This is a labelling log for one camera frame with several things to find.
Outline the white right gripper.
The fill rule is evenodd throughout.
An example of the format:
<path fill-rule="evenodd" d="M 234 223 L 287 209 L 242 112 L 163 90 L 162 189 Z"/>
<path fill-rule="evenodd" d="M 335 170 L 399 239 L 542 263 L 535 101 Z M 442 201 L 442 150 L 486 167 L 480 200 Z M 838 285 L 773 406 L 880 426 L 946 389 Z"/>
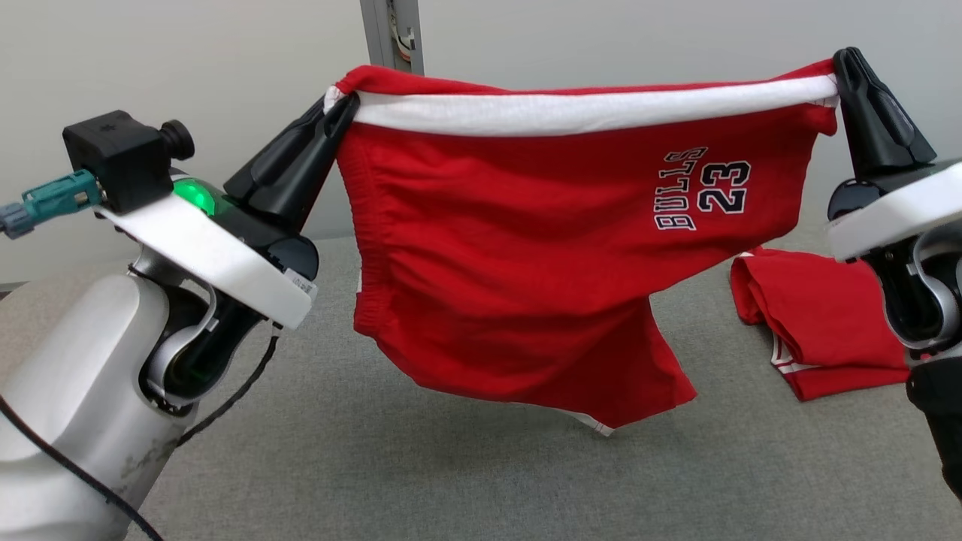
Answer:
<path fill-rule="evenodd" d="M 856 177 L 931 163 L 936 154 L 855 46 L 833 55 L 839 105 Z M 838 261 L 948 225 L 961 216 L 958 159 L 839 184 L 827 207 L 828 252 Z"/>

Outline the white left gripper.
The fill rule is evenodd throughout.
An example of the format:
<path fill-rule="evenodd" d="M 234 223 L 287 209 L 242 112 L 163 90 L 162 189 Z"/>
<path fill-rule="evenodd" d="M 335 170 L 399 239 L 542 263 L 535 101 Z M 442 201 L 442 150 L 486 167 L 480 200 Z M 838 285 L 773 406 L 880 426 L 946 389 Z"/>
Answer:
<path fill-rule="evenodd" d="M 254 209 L 279 226 L 301 231 L 358 106 L 356 93 L 330 110 L 320 99 L 231 176 L 224 192 L 254 201 Z M 179 195 L 123 215 L 104 205 L 98 212 L 187 274 L 285 328 L 298 328 L 312 309 L 313 295 Z"/>

